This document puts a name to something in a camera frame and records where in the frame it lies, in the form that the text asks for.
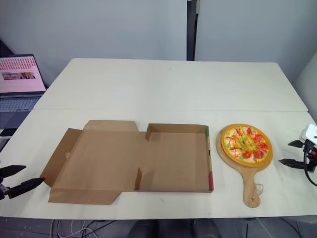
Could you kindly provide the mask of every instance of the laptop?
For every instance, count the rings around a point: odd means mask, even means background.
[[[34,55],[0,57],[0,129],[18,128],[45,91]]]

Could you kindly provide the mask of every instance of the red stripe on box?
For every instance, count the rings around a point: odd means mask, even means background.
[[[209,180],[209,191],[213,191],[212,171],[209,172],[208,180]]]

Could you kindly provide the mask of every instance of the cardboard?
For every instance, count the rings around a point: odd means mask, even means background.
[[[211,192],[209,129],[91,120],[68,129],[42,177],[49,202],[111,204],[123,191]]]

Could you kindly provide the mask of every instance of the wooden pizza peel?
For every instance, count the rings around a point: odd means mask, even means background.
[[[238,164],[237,162],[235,162],[229,156],[226,155],[221,145],[221,141],[222,141],[221,139],[222,139],[223,133],[227,131],[229,127],[232,127],[232,126],[233,125],[228,125],[219,132],[216,138],[216,149],[219,156],[222,158],[222,160],[227,165],[229,165],[230,167],[238,171],[240,175],[242,176],[243,187],[244,187],[243,188],[243,202],[248,207],[255,208],[260,205],[260,195],[257,192],[257,187],[256,187],[256,184],[254,183],[254,177],[257,172],[262,171],[267,166],[269,166],[269,164],[272,161],[273,153],[269,153],[267,155],[265,164],[258,167],[248,167],[248,166]],[[272,146],[270,141],[268,140],[267,142],[269,143],[269,147],[272,151]]]

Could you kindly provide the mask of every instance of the wall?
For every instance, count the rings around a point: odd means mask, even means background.
[[[317,121],[317,52],[295,81],[294,87]]]
[[[317,51],[316,0],[201,0],[195,60],[277,62],[293,83]]]
[[[186,0],[0,0],[0,38],[47,84],[72,58],[186,60]]]

